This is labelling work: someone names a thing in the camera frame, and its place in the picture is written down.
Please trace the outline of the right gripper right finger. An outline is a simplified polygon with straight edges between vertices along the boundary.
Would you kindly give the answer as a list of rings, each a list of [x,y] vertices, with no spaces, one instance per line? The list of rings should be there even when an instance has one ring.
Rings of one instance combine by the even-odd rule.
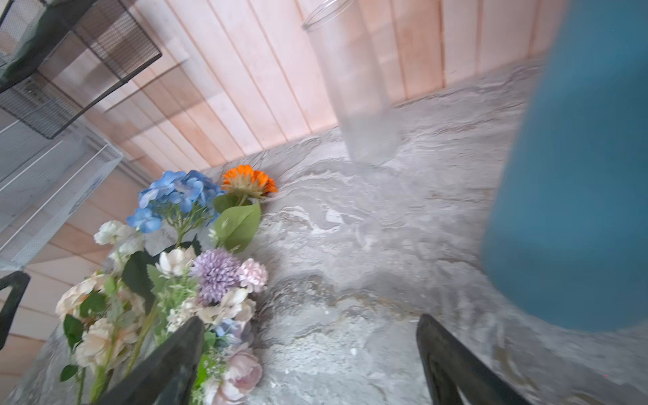
[[[421,315],[416,341],[433,404],[529,404],[434,317]]]

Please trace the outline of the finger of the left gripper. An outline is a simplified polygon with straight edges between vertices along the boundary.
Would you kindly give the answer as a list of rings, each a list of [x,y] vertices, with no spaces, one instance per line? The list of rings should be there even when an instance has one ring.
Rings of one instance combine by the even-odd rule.
[[[9,295],[1,309],[0,349],[3,349],[7,342],[15,314],[29,283],[30,275],[23,271],[15,271],[1,278],[1,290],[9,290]]]

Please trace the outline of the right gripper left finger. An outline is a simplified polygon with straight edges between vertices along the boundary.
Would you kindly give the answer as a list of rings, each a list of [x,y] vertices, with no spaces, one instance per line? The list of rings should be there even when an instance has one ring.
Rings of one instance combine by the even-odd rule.
[[[189,404],[204,344],[204,324],[188,320],[97,403]]]

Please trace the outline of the orange flower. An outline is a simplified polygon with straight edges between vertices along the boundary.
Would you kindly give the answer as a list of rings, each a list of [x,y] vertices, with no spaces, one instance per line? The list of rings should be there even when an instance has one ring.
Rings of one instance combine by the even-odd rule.
[[[210,238],[217,248],[244,251],[258,232],[262,202],[278,192],[275,180],[250,165],[239,165],[223,175],[224,194],[212,206],[219,215],[210,228]]]

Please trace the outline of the teal ceramic vase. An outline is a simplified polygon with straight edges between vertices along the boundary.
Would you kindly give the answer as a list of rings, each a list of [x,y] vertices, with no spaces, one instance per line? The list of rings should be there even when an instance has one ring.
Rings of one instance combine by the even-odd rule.
[[[525,312],[587,332],[647,317],[647,4],[570,5],[525,113],[481,263]]]

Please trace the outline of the clear glass vase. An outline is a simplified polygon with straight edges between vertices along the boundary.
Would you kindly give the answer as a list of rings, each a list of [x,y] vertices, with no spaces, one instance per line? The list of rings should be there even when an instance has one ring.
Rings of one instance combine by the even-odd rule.
[[[376,51],[356,1],[325,1],[303,23],[340,132],[356,163],[382,165],[402,143]]]

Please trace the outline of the white poppy flower stem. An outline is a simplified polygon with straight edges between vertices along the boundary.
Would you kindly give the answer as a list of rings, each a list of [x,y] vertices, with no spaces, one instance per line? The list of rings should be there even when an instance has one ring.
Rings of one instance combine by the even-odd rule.
[[[120,266],[124,266],[134,253],[144,248],[142,236],[135,229],[117,220],[102,224],[93,238],[98,245],[112,246],[109,258]]]

